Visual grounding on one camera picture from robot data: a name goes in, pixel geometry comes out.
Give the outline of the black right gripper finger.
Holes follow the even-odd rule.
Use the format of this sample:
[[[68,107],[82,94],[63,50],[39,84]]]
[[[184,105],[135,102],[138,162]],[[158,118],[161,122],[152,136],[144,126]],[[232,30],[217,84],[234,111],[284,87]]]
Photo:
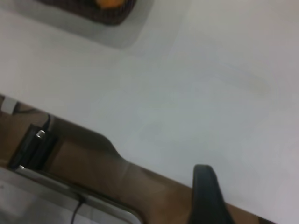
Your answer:
[[[216,173],[209,165],[193,169],[192,209],[189,224],[233,224]]]

